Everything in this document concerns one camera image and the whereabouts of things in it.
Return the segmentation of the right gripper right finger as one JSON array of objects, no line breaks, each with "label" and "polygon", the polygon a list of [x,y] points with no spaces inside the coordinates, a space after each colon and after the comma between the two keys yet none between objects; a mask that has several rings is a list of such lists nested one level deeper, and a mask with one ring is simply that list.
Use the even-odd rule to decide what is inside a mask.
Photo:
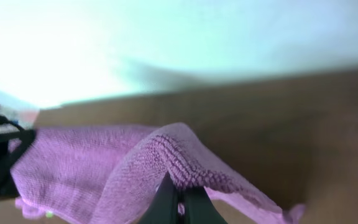
[{"label": "right gripper right finger", "polygon": [[215,209],[203,187],[186,189],[183,199],[185,224],[227,224]]}]

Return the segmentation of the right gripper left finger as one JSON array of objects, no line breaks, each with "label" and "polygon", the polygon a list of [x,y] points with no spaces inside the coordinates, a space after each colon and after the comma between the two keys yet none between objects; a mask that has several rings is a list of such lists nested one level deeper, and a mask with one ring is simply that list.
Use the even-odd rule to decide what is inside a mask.
[{"label": "right gripper left finger", "polygon": [[138,224],[177,224],[179,193],[169,173],[166,173],[158,190]]}]

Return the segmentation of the purple microfibre cloth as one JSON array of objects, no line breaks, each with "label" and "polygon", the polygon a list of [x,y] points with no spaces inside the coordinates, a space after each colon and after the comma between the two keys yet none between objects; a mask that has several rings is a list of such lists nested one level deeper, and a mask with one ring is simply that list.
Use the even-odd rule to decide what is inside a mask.
[{"label": "purple microfibre cloth", "polygon": [[257,223],[298,223],[213,154],[183,123],[43,128],[11,170],[26,218],[51,211],[70,223],[130,223],[169,174],[179,189],[204,187]]}]

